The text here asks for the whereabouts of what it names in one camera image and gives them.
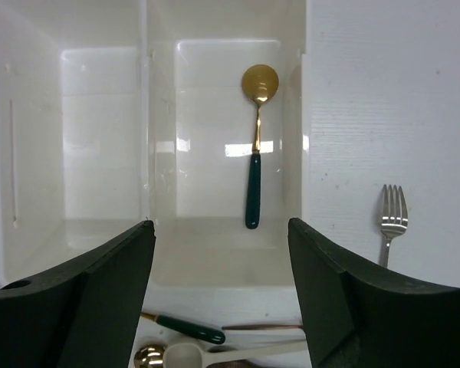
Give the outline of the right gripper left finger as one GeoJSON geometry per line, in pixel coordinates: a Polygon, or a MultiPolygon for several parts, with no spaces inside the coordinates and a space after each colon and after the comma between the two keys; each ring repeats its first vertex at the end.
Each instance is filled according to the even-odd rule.
{"type": "Polygon", "coordinates": [[[0,367],[126,367],[155,242],[143,221],[0,288],[0,367]]]}

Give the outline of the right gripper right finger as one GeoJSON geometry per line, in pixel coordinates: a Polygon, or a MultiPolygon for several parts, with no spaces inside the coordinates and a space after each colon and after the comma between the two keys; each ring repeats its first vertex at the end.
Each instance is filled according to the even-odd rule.
{"type": "Polygon", "coordinates": [[[460,367],[460,288],[383,268],[299,218],[288,246],[314,367],[460,367]]]}

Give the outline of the slim silver fork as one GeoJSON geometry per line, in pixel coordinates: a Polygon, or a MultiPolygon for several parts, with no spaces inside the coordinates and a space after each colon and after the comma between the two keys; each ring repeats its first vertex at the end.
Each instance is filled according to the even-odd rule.
{"type": "Polygon", "coordinates": [[[392,240],[404,235],[408,227],[408,208],[403,188],[397,185],[383,186],[383,206],[380,219],[380,231],[385,238],[381,252],[380,265],[388,268],[389,250],[392,240]]]}

